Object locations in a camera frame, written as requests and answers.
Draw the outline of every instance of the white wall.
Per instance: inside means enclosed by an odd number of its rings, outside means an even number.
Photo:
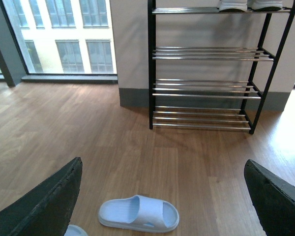
[[[217,0],[159,0],[157,6],[216,6]],[[292,0],[284,5],[292,6]],[[111,0],[120,88],[148,88],[147,0]],[[288,15],[274,15],[266,48],[276,52]],[[158,46],[257,46],[265,15],[157,16]],[[246,80],[250,62],[157,62],[158,77]],[[255,81],[263,89],[271,62],[258,65]],[[295,83],[295,21],[270,91],[291,92]]]

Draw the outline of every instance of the laminate flooring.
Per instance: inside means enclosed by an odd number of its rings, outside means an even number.
[[[166,235],[265,236],[243,168],[253,159],[295,186],[295,90],[250,135],[149,130],[148,109],[121,107],[117,85],[0,83],[0,210],[76,156],[83,175],[71,224],[89,236],[153,235],[98,222],[104,201],[135,194],[177,207],[180,224]]]

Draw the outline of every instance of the building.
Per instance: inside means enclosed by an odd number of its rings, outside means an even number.
[[[117,73],[108,0],[3,3],[29,73]]]

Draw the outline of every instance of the shoe rack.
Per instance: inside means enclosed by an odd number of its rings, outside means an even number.
[[[256,47],[169,47],[156,46],[157,15],[174,14],[265,14],[265,22]],[[264,48],[264,41],[273,14],[289,14],[277,53],[274,55]],[[215,7],[159,8],[156,0],[148,0],[148,66],[149,66],[149,127],[181,127],[220,130],[243,130],[255,132],[275,70],[280,60],[284,44],[295,16],[295,0],[292,8],[283,7],[279,11],[219,12]],[[251,61],[248,80],[189,80],[184,78],[162,79],[156,74],[157,60],[216,60]],[[258,63],[272,63],[266,86],[260,90],[253,82]],[[184,107],[162,104],[165,99],[175,103],[175,99],[225,99],[239,100],[237,109]],[[248,100],[259,103],[256,114],[251,117],[246,112]]]

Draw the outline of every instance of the light blue slipper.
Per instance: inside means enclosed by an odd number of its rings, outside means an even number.
[[[179,214],[169,202],[135,195],[132,198],[104,202],[98,219],[108,227],[166,233],[177,227]]]
[[[88,236],[88,234],[79,226],[69,225],[64,236]]]

